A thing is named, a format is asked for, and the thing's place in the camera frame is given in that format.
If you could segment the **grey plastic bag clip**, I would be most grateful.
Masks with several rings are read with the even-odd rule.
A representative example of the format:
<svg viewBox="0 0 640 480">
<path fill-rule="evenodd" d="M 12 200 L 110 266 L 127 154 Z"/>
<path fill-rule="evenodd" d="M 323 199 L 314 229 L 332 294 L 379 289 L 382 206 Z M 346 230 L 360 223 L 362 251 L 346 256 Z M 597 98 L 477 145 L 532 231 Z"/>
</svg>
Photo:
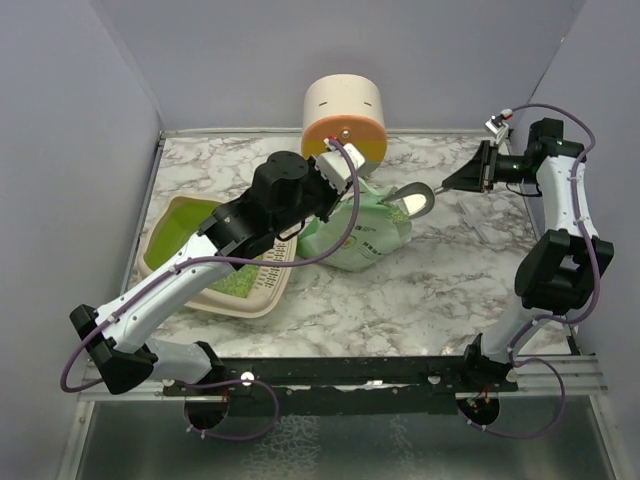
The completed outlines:
<svg viewBox="0 0 640 480">
<path fill-rule="evenodd" d="M 476 212 L 463 201 L 457 202 L 457 208 L 461 215 L 463 223 L 476 234 L 476 236 L 482 243 L 490 244 L 491 239 L 483 230 Z"/>
</svg>

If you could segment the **silver metal scoop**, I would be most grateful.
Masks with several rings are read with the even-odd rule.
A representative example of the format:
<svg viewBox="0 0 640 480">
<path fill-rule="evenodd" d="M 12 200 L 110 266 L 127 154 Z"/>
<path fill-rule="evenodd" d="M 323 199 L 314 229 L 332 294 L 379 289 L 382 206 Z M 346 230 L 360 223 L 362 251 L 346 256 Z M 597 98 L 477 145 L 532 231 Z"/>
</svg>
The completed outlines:
<svg viewBox="0 0 640 480">
<path fill-rule="evenodd" d="M 382 201 L 396 204 L 408 218 L 413 220 L 427 215 L 436 204 L 436 197 L 447 192 L 439 186 L 432 189 L 422 182 L 413 182 L 394 189 Z"/>
</svg>

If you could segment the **green cat litter bag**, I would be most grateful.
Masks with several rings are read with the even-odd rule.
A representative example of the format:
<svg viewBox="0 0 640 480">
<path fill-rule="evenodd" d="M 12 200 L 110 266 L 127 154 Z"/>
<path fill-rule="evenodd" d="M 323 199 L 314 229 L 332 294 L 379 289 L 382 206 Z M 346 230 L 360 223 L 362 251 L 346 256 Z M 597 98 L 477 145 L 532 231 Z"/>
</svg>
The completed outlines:
<svg viewBox="0 0 640 480">
<path fill-rule="evenodd" d="M 344 244 L 322 263 L 357 272 L 401 248 L 411 240 L 409 215 L 396 201 L 387 196 L 395 187 L 375 189 L 360 182 L 360 203 L 356 224 Z M 328 222 L 311 221 L 297 237 L 297 254 L 302 258 L 317 257 L 329 250 L 343 235 L 353 210 L 353 200 L 340 202 Z"/>
</svg>

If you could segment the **green cat litter pellets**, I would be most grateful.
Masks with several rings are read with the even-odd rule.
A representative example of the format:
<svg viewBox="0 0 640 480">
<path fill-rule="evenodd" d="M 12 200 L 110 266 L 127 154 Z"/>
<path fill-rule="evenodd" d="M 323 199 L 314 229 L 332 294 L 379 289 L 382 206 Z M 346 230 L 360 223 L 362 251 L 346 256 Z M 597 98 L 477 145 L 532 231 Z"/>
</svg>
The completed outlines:
<svg viewBox="0 0 640 480">
<path fill-rule="evenodd" d="M 208 289 L 237 298 L 246 298 L 258 277 L 259 267 L 245 265 L 240 270 L 211 284 Z"/>
</svg>

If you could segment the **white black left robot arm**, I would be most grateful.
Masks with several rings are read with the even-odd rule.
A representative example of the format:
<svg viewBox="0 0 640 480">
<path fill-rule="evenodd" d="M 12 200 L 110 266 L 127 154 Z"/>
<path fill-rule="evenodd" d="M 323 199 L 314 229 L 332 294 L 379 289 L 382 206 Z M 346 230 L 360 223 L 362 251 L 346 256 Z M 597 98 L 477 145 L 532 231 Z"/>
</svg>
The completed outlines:
<svg viewBox="0 0 640 480">
<path fill-rule="evenodd" d="M 224 367 L 206 342 L 176 344 L 153 339 L 155 330 L 206 287 L 261 255 L 286 231 L 315 216 L 328 221 L 348 190 L 359 187 L 362 153 L 335 139 L 326 152 L 303 158 L 271 154 L 254 172 L 251 186 L 217 207 L 186 243 L 131 290 L 97 308 L 76 307 L 70 320 L 113 395 L 147 380 L 176 380 L 206 395 L 220 385 Z"/>
</svg>

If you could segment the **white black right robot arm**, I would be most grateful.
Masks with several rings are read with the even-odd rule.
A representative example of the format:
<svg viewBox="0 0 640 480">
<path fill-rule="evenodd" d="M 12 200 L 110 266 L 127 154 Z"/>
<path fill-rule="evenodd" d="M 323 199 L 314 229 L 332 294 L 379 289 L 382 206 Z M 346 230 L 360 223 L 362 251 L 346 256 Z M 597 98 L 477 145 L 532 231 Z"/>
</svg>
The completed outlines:
<svg viewBox="0 0 640 480">
<path fill-rule="evenodd" d="M 544 232 L 520 263 L 512 302 L 464 352 L 461 383 L 481 391 L 506 379 L 519 350 L 543 326 L 594 299 L 614 256 L 594 227 L 584 188 L 585 147 L 564 137 L 561 120 L 530 126 L 521 155 L 481 142 L 473 158 L 441 183 L 444 191 L 488 193 L 497 183 L 530 184 L 543 201 Z"/>
</svg>

